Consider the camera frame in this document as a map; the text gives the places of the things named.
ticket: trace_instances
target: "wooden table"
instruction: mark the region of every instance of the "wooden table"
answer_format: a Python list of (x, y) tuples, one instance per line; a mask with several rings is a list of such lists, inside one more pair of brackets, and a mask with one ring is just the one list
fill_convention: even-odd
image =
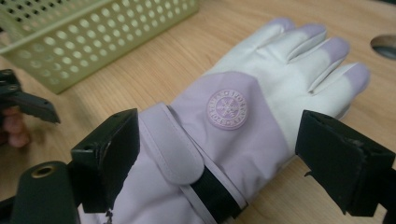
[[(351, 45), (347, 63), (363, 62), (372, 72), (368, 89), (343, 120), (352, 128), (396, 150), (396, 61), (376, 54), (370, 41), (396, 34), (396, 6), (366, 0), (202, 0), (200, 11), (55, 95), (21, 69), (0, 59), (0, 69), (15, 69), (24, 90), (54, 103), (62, 123), (25, 117), (33, 142), (25, 148), (0, 148), (0, 200), (16, 193), (18, 178), (44, 161), (70, 161), (69, 150), (110, 115), (163, 101), (169, 104), (239, 41), (276, 17), (296, 24), (324, 23), (329, 36)], [(380, 223), (375, 217), (344, 216), (301, 160), (294, 160), (244, 211), (236, 223)]]

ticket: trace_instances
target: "lavender glove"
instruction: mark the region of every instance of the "lavender glove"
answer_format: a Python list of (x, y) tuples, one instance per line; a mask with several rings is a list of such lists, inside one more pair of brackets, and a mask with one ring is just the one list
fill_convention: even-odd
[[(363, 91), (361, 63), (338, 67), (341, 38), (277, 19), (227, 53), (169, 106), (140, 114), (141, 153), (114, 223), (221, 223), (236, 217), (294, 154), (304, 109), (341, 117)], [(81, 214), (81, 223), (104, 223)]]

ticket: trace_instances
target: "velcro strap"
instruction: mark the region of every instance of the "velcro strap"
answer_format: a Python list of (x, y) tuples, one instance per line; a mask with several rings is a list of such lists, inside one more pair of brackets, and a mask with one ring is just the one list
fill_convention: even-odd
[(242, 195), (190, 139), (164, 104), (139, 116), (141, 139), (170, 183), (178, 185), (206, 224), (236, 217), (246, 206)]

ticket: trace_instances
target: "round logo patch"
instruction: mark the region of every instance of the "round logo patch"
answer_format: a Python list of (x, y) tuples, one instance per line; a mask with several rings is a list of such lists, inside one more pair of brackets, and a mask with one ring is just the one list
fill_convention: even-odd
[(218, 91), (209, 99), (207, 115), (216, 127), (234, 130), (241, 127), (247, 119), (248, 104), (238, 91)]

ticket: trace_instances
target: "glove finger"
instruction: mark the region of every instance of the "glove finger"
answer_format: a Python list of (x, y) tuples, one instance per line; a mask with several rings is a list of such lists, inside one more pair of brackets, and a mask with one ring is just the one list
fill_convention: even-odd
[(271, 20), (257, 30), (253, 35), (246, 38), (241, 45), (248, 45), (257, 48), (294, 27), (294, 23), (288, 18), (277, 18)]
[(312, 91), (348, 53), (348, 43), (342, 38), (334, 37), (296, 58), (290, 66), (296, 71), (297, 76), (302, 77), (307, 91)]
[(320, 24), (307, 24), (291, 30), (269, 44), (264, 44), (258, 52), (270, 53), (281, 62), (287, 63), (298, 55), (311, 50), (326, 38), (326, 28)]
[(317, 111), (323, 111), (333, 117), (348, 107), (350, 102), (362, 91), (370, 81), (370, 72), (363, 63), (353, 63), (334, 70), (312, 93), (317, 100)]

